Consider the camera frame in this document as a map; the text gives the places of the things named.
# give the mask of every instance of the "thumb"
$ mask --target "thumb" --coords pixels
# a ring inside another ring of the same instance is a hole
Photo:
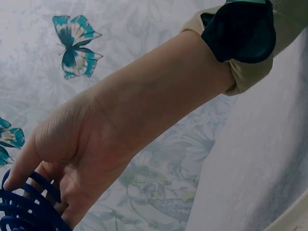
[[[4,189],[15,190],[21,187],[41,161],[41,158],[36,152],[35,135],[33,133],[14,161],[9,177],[4,184]]]
[[[84,218],[89,209],[76,208],[75,206],[69,205],[63,212],[61,218],[73,230]]]

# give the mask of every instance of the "blue plastic object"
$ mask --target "blue plastic object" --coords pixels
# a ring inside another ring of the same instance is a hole
[[[30,199],[4,190],[3,184],[9,173],[10,171],[5,173],[0,189],[0,198],[2,199],[0,211],[5,214],[0,219],[1,231],[72,231],[51,203],[33,186],[25,183],[22,187],[30,195]],[[48,180],[36,172],[33,172],[30,178],[44,190],[47,190],[56,202],[61,202],[60,191],[54,188]]]

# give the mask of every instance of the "beige sleeve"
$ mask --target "beige sleeve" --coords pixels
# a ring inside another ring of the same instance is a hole
[[[229,60],[235,85],[225,92],[226,95],[243,93],[267,76],[271,71],[273,58],[289,46],[308,25],[308,14],[303,11],[303,8],[308,9],[308,0],[272,0],[271,2],[274,8],[274,26],[276,30],[274,52],[268,59],[257,64],[245,64],[236,60]],[[219,8],[215,7],[197,12],[183,25],[181,31],[193,30],[201,35],[204,31],[201,14],[215,14]]]

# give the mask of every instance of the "butterfly wing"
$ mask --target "butterfly wing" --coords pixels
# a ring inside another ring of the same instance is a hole
[[[54,16],[52,18],[54,29],[63,45],[71,47],[74,43],[70,16]]]
[[[24,132],[20,128],[11,128],[11,124],[0,117],[0,145],[20,149],[24,143]]]
[[[10,127],[11,127],[11,124],[8,121],[0,117],[0,132],[1,132],[1,129],[10,129]]]
[[[75,78],[78,76],[91,77],[97,61],[102,55],[94,53],[87,48],[74,48],[67,50],[62,59],[64,78]]]
[[[12,164],[14,160],[10,157],[8,151],[5,148],[0,146],[0,166],[4,166],[7,164]]]
[[[80,15],[73,18],[70,21],[70,27],[72,31],[72,37],[74,38],[73,46],[84,46],[91,42],[91,40],[96,39],[101,34],[94,31],[85,16]]]

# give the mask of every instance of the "floral pattern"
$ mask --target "floral pattern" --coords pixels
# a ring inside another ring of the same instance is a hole
[[[202,0],[24,0],[0,6],[0,134],[20,148],[50,112],[172,36]],[[91,78],[63,78],[63,48],[53,17],[84,16],[101,36],[87,49],[104,54]],[[142,150],[90,209],[77,231],[184,231],[200,178],[236,97],[218,96]],[[14,159],[13,150],[10,156]]]
[[[6,148],[20,149],[25,143],[25,136],[20,128],[12,128],[11,124],[0,117],[0,166],[11,164],[14,160]]]

